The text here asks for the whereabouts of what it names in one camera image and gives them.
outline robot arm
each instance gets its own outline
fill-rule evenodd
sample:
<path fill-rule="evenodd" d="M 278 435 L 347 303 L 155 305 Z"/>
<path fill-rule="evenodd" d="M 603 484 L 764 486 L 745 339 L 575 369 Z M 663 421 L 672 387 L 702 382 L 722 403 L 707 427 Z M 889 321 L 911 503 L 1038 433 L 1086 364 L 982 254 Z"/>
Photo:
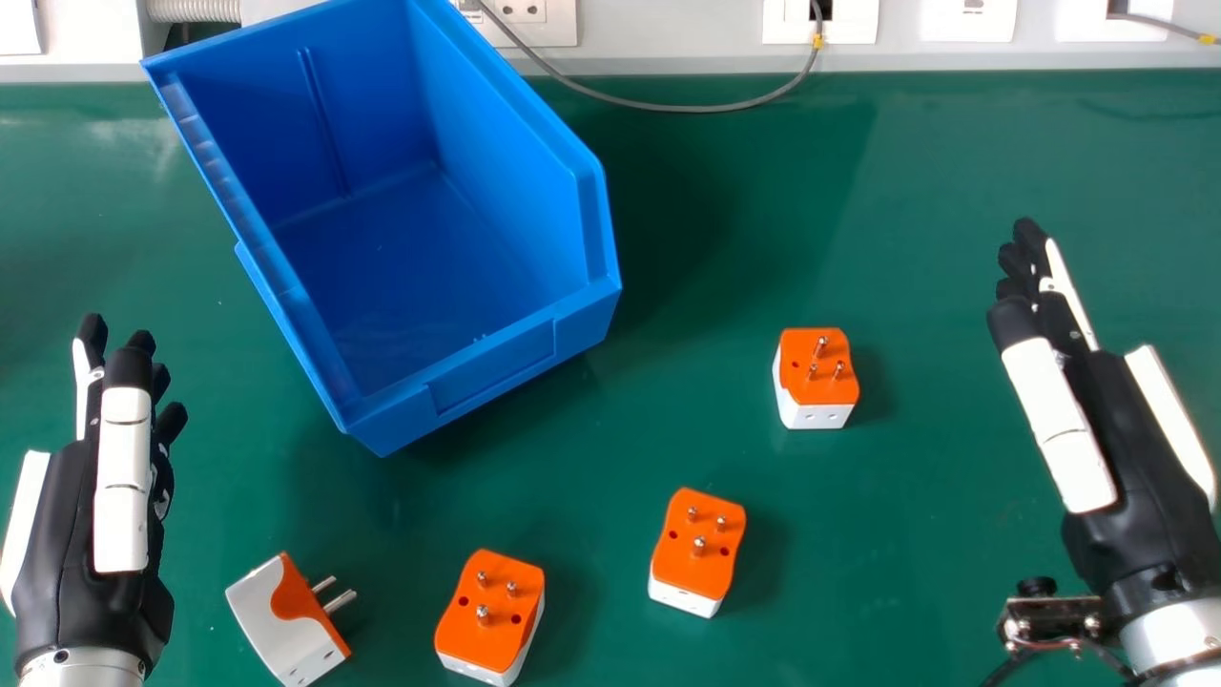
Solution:
<path fill-rule="evenodd" d="M 1055 240 L 1032 220 L 1000 264 L 988 325 L 1065 504 L 1065 548 L 1096 595 L 1053 614 L 1045 599 L 1011 599 L 1002 639 L 1015 653 L 1117 642 L 1139 683 L 1221 682 L 1216 475 L 1173 384 L 1151 347 L 1099 347 Z"/>
<path fill-rule="evenodd" d="M 0 595 L 17 620 L 21 687 L 143 683 L 170 638 L 159 577 L 173 495 L 168 448 L 186 410 L 155 409 L 170 384 L 136 332 L 103 359 L 106 325 L 72 342 L 77 441 L 22 465 L 0 555 Z"/>

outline green table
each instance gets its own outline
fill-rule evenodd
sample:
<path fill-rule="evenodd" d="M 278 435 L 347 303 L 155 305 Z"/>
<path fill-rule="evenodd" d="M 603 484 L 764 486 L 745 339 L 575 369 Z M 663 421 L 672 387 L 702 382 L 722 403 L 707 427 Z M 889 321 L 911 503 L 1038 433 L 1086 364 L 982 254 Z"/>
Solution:
<path fill-rule="evenodd" d="M 716 100 L 773 81 L 602 84 Z M 360 592 L 328 686 L 474 685 L 432 630 L 479 547 L 547 571 L 523 686 L 977 682 L 1017 578 L 1079 591 L 983 318 L 1023 214 L 1061 240 L 1104 342 L 1156 342 L 1221 448 L 1221 71 L 835 74 L 706 118 L 540 89 L 609 174 L 613 331 L 386 461 L 331 425 L 149 89 L 0 89 L 0 493 L 27 448 L 72 433 L 87 310 L 151 328 L 190 411 L 154 687 L 275 683 L 222 592 L 280 550 Z M 842 432 L 775 416 L 777 336 L 800 325 L 852 337 Z M 645 593 L 680 486 L 750 514 L 711 622 Z M 1015 681 L 1111 683 L 1067 656 Z"/>

